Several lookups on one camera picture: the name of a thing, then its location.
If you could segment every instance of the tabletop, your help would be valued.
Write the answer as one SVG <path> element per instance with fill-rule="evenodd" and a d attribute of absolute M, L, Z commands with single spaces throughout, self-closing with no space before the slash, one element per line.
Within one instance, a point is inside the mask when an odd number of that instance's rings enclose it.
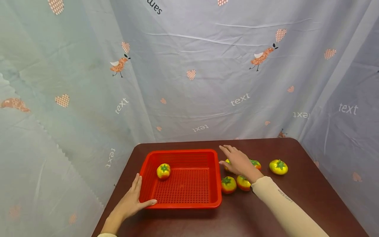
<path fill-rule="evenodd" d="M 149 143 L 136 146 L 92 237 L 100 233 L 105 219 L 130 188 L 147 154 L 156 150 L 214 149 L 219 160 L 226 156 L 219 145 L 232 145 L 262 165 L 280 189 L 297 203 L 330 237 L 368 236 L 337 193 L 316 167 L 300 143 L 292 138 L 182 143 Z M 288 165 L 284 176 L 273 174 L 270 161 L 281 159 Z M 221 177 L 230 175 L 222 167 Z M 119 237 L 285 237 L 267 206 L 252 192 L 239 189 L 222 196 L 213 210 L 142 210 L 126 219 Z"/>

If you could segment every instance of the fabric backdrop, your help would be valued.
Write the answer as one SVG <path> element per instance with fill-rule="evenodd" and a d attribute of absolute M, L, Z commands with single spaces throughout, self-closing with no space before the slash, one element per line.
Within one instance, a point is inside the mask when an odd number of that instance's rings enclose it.
<path fill-rule="evenodd" d="M 139 143 L 292 137 L 379 235 L 377 9 L 0 2 L 1 232 L 89 236 Z"/>

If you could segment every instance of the left hand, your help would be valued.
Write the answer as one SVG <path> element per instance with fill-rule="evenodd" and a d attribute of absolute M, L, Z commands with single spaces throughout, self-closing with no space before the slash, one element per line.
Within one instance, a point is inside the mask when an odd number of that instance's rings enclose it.
<path fill-rule="evenodd" d="M 132 186 L 125 196 L 120 200 L 117 206 L 112 211 L 112 214 L 117 215 L 124 221 L 126 218 L 133 216 L 145 207 L 152 206 L 157 203 L 155 199 L 146 202 L 139 202 L 139 193 L 141 191 L 142 176 L 138 173 L 134 178 Z"/>
<path fill-rule="evenodd" d="M 125 196 L 119 201 L 117 206 L 113 209 L 111 214 L 105 220 L 102 233 L 117 234 L 121 223 L 128 217 L 133 216 L 135 213 L 144 209 L 145 207 L 152 206 L 157 203 L 155 199 L 140 203 L 139 193 L 141 191 L 142 176 L 138 173 L 134 178 L 133 184 Z"/>

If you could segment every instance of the plastic vegetable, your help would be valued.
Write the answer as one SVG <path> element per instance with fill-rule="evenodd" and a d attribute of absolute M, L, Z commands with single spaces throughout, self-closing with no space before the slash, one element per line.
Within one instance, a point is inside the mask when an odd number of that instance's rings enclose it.
<path fill-rule="evenodd" d="M 270 162 L 269 166 L 270 166 L 270 170 L 274 174 L 283 175 L 283 174 L 286 174 L 288 172 L 287 164 L 281 160 L 273 160 Z"/>
<path fill-rule="evenodd" d="M 169 164 L 163 163 L 157 169 L 158 178 L 165 180 L 170 176 L 171 168 Z"/>
<path fill-rule="evenodd" d="M 230 164 L 230 161 L 229 161 L 229 159 L 226 159 L 226 160 L 225 160 L 225 162 L 226 162 L 226 163 L 228 163 L 228 164 Z"/>
<path fill-rule="evenodd" d="M 233 177 L 226 176 L 221 180 L 221 191 L 225 194 L 233 193 L 237 188 L 236 180 Z"/>
<path fill-rule="evenodd" d="M 237 177 L 237 185 L 243 191 L 250 191 L 251 183 L 241 175 Z"/>
<path fill-rule="evenodd" d="M 262 166 L 260 165 L 259 161 L 257 160 L 250 160 L 250 162 L 255 166 L 258 170 L 262 169 Z"/>

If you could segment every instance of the text print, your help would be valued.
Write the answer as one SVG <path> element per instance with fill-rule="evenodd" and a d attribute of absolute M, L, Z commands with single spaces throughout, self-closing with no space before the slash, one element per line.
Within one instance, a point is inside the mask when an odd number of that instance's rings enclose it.
<path fill-rule="evenodd" d="M 232 103 L 233 106 L 235 106 L 235 104 L 239 104 L 239 103 L 241 103 L 242 101 L 247 100 L 247 99 L 249 99 L 249 98 L 250 98 L 250 97 L 249 97 L 249 93 L 246 93 L 246 95 L 240 97 L 239 99 L 236 99 L 235 101 L 232 101 L 231 103 Z"/>
<path fill-rule="evenodd" d="M 126 103 L 129 103 L 129 101 L 126 101 L 126 98 L 123 98 L 120 105 L 118 105 L 116 108 L 117 114 L 120 114 L 121 109 L 123 108 L 124 105 L 126 105 Z"/>
<path fill-rule="evenodd" d="M 113 148 L 111 149 L 111 153 L 109 153 L 109 157 L 108 157 L 108 162 L 107 162 L 108 164 L 106 164 L 105 167 L 108 167 L 108 168 L 111 167 L 112 160 L 113 160 L 112 157 L 114 157 L 115 151 L 116 151 L 115 149 Z"/>
<path fill-rule="evenodd" d="M 350 105 L 343 105 L 340 104 L 340 109 L 338 111 L 344 112 L 344 113 L 351 113 L 351 110 L 354 108 L 354 115 L 357 115 L 355 112 L 358 109 L 358 106 L 350 106 Z"/>
<path fill-rule="evenodd" d="M 204 130 L 204 129 L 207 129 L 208 126 L 205 124 L 204 126 L 200 126 L 200 127 L 197 127 L 195 129 L 192 129 L 194 132 L 197 132 L 197 131 L 200 131 L 200 130 Z"/>
<path fill-rule="evenodd" d="M 150 6 L 154 9 L 154 11 L 157 12 L 158 15 L 161 14 L 162 9 L 160 9 L 159 6 L 153 0 L 147 0 L 147 3 L 150 4 Z"/>
<path fill-rule="evenodd" d="M 309 114 L 308 113 L 304 113 L 304 112 L 293 112 L 293 117 L 296 118 L 296 117 L 301 117 L 301 118 L 308 118 Z"/>

